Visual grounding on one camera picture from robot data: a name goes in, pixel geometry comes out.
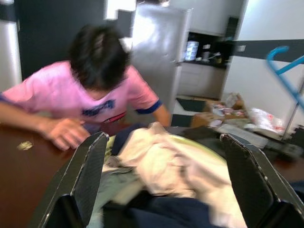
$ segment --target brown table surface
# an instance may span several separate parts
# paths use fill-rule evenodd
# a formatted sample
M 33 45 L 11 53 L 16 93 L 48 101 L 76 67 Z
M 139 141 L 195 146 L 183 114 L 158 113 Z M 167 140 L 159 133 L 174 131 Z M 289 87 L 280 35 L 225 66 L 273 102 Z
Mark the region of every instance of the brown table surface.
M 128 125 L 103 123 L 102 130 L 114 135 Z M 33 146 L 19 150 L 20 143 Z M 0 227 L 25 227 L 52 177 L 73 155 L 62 152 L 38 134 L 0 124 Z M 288 181 L 304 180 L 304 159 L 274 166 Z

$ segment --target hand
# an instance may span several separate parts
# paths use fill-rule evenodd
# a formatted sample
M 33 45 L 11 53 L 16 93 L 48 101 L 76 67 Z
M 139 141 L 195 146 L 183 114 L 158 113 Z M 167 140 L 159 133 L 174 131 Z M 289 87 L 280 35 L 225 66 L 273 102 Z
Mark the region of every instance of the hand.
M 39 132 L 62 150 L 76 149 L 90 134 L 77 119 L 45 119 Z

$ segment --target black hair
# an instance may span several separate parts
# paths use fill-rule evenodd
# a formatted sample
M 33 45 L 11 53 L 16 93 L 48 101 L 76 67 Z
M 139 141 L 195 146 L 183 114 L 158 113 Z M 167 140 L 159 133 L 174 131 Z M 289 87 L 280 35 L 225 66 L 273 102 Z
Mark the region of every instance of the black hair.
M 73 76 L 87 89 L 111 90 L 124 78 L 129 56 L 117 31 L 109 26 L 84 26 L 70 50 Z

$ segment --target person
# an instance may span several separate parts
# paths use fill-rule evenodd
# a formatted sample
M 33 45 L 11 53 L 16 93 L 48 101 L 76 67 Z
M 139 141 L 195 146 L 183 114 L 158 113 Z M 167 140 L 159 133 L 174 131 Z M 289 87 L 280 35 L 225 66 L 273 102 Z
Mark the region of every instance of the person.
M 55 62 L 0 94 L 0 122 L 36 131 L 62 150 L 88 136 L 85 122 L 113 122 L 127 104 L 153 114 L 162 125 L 170 115 L 157 95 L 129 65 L 112 27 L 84 26 L 69 50 L 69 61 Z M 49 112 L 52 118 L 38 115 Z

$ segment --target white cabinet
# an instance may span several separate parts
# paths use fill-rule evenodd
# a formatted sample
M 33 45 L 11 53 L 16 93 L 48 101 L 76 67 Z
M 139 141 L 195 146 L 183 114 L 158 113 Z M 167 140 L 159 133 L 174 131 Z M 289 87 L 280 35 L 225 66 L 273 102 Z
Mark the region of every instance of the white cabinet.
M 212 66 L 183 63 L 178 94 L 219 99 L 225 73 Z
M 222 36 L 228 18 L 239 17 L 244 0 L 171 0 L 170 6 L 183 10 L 193 9 L 190 31 Z
M 224 34 L 228 21 L 228 11 L 226 4 L 229 0 L 212 0 L 210 14 L 208 17 L 207 31 L 210 34 Z
M 208 23 L 213 0 L 196 0 L 190 21 L 190 31 L 209 33 Z

